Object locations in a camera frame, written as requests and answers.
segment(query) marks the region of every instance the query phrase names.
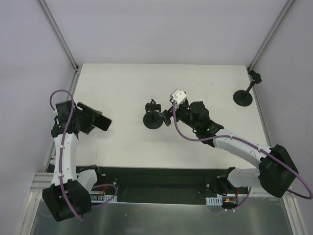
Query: black mount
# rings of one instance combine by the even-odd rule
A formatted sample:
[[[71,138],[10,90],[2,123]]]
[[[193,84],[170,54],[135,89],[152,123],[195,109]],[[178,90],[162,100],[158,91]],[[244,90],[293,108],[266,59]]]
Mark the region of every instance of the black mount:
[[[54,119],[54,126],[51,130],[53,138],[63,134],[65,124],[69,118],[72,101],[63,101],[57,103],[56,110],[58,115]],[[103,131],[107,131],[112,123],[112,120],[102,115],[102,112],[92,109],[91,107],[78,102],[75,105],[74,114],[71,122],[69,123],[67,133],[74,133],[78,138],[78,133],[81,131],[88,135],[95,127]]]
[[[233,95],[233,99],[236,102],[236,104],[244,107],[249,106],[253,101],[252,95],[249,93],[252,87],[255,84],[259,84],[262,81],[260,74],[256,73],[254,70],[249,71],[248,74],[252,78],[249,87],[245,91],[244,90],[236,91]]]
[[[163,119],[160,115],[161,105],[151,99],[150,103],[146,104],[146,114],[143,116],[143,124],[152,130],[158,129],[163,124]]]

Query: cable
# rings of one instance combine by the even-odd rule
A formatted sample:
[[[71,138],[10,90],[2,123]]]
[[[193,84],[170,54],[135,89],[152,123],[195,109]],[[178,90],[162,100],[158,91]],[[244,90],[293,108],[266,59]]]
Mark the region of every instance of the cable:
[[[204,139],[191,139],[189,137],[186,137],[178,128],[178,125],[177,125],[177,119],[176,119],[176,110],[175,110],[175,104],[176,102],[174,101],[173,102],[173,118],[174,118],[174,125],[175,125],[175,128],[177,130],[177,132],[180,134],[180,136],[182,136],[184,139],[186,140],[189,140],[189,141],[208,141],[208,140],[213,140],[213,139],[218,139],[218,138],[231,138],[229,135],[220,135],[220,136],[212,136],[212,137],[208,137],[208,138],[204,138]],[[242,138],[239,138],[239,137],[236,137],[236,136],[232,136],[233,139],[235,140],[238,140],[238,141],[241,141],[249,146],[251,146],[252,148],[260,151],[261,153],[267,155],[268,157],[270,157],[271,159],[273,159],[275,162],[277,162],[278,164],[282,165],[284,168],[286,168],[288,171],[290,171],[292,174],[294,174],[294,176],[296,178],[298,178],[300,180],[300,182],[303,184],[303,186],[307,189],[308,193],[309,193],[309,196],[305,196],[305,195],[302,195],[300,193],[297,193],[297,192],[294,192],[290,189],[288,189],[287,191],[294,194],[294,195],[297,195],[301,198],[304,198],[304,199],[313,199],[313,192],[312,190],[310,189],[310,186],[307,184],[307,182],[305,182],[305,180],[297,173],[295,172],[293,169],[291,169],[288,165],[286,165],[285,163],[283,163],[282,161],[278,160],[277,158],[275,158],[273,155],[271,155],[270,153],[264,151],[263,149],[259,149],[258,146],[242,139]]]
[[[67,129],[68,129],[68,126],[69,126],[69,123],[72,119],[72,116],[73,116],[73,113],[74,113],[74,98],[72,96],[72,94],[67,91],[67,90],[56,90],[55,92],[53,92],[50,96],[50,106],[51,108],[53,109],[53,111],[55,111],[55,108],[53,107],[52,105],[52,97],[58,93],[58,92],[65,92],[69,95],[71,101],[72,101],[72,104],[71,104],[71,109],[70,109],[70,113],[69,113],[69,116],[68,116],[68,120],[65,124],[65,128],[64,128],[64,131],[63,131],[63,136],[62,136],[62,140],[61,140],[61,146],[64,146],[64,142],[65,142],[65,136],[66,136],[66,133],[67,133]],[[60,179],[60,187],[61,187],[61,192],[62,192],[62,195],[69,207],[69,209],[72,211],[72,213],[74,214],[74,216],[81,222],[84,221],[83,217],[81,215],[79,215],[75,208],[73,207],[73,205],[71,204],[71,202],[69,201],[69,198],[67,197],[67,194],[65,193],[65,189],[64,189],[64,184],[63,184],[63,175],[62,175],[62,157],[63,157],[63,148],[60,148],[60,159],[59,159],[59,179]]]
[[[111,186],[111,187],[113,187],[113,188],[115,189],[114,195],[113,195],[112,197],[110,197],[107,201],[102,202],[101,204],[95,205],[95,206],[92,206],[92,207],[96,208],[96,207],[100,207],[100,206],[102,206],[102,205],[104,205],[104,204],[107,204],[109,201],[111,201],[111,200],[117,195],[117,188],[116,188],[116,186],[113,185],[113,184],[96,185],[96,186],[94,186],[93,188],[100,188],[100,187],[107,187],[107,186]]]
[[[238,207],[240,207],[240,206],[247,200],[247,198],[250,196],[251,190],[252,190],[252,187],[249,188],[249,191],[248,191],[246,197],[245,197],[234,209],[237,209]],[[223,211],[220,211],[220,212],[218,212],[218,213],[212,213],[208,208],[207,208],[207,211],[208,211],[211,215],[219,215],[219,214],[222,214],[222,213],[224,213],[224,212],[229,212],[229,211],[234,212],[233,209],[230,209],[230,210],[223,210]]]
[[[103,196],[103,194],[106,192],[106,188],[107,187],[103,187],[102,192],[99,193],[98,196]]]
[[[248,191],[246,197],[238,204],[238,206],[235,207],[235,209],[240,207],[248,199],[248,197],[250,196],[250,193],[251,193],[251,189],[252,189],[252,187],[249,188],[249,191]]]

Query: white connector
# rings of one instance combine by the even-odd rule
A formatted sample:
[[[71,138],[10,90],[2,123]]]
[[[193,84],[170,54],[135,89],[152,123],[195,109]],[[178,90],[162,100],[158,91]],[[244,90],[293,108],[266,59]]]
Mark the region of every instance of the white connector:
[[[180,89],[175,90],[171,96],[170,96],[170,101],[174,103],[176,102],[176,109],[181,105],[185,100],[187,99],[187,94]]]

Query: white panel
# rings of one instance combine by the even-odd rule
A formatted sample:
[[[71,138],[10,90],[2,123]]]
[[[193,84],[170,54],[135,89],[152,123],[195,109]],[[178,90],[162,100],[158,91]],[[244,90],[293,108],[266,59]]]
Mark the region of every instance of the white panel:
[[[150,130],[143,124],[145,104],[153,98],[169,109],[170,94],[177,88],[189,103],[203,101],[215,122],[254,142],[266,142],[253,102],[249,107],[233,101],[235,91],[248,87],[245,66],[84,64],[75,91],[82,102],[112,119],[107,132],[96,128],[79,136],[78,165],[162,168],[252,168],[225,150],[184,140],[174,124]],[[197,138],[187,125],[180,130]]]
[[[249,65],[286,0],[47,0],[82,63]]]
[[[0,233],[12,235],[52,141],[49,96],[73,70],[35,0],[1,1],[0,32]]]
[[[269,137],[290,152],[313,187],[313,1],[296,1],[256,67],[257,85]],[[294,189],[307,194],[297,181]],[[309,234],[313,201],[299,199]]]

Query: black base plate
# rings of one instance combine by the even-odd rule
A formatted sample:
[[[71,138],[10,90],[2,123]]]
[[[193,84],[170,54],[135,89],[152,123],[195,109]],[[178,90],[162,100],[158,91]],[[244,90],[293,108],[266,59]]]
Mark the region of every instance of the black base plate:
[[[243,90],[236,91],[233,99],[236,104],[244,107],[249,106],[253,101],[252,95],[249,92]]]
[[[143,124],[149,129],[158,129],[163,124],[163,118],[158,112],[148,112],[143,116]]]

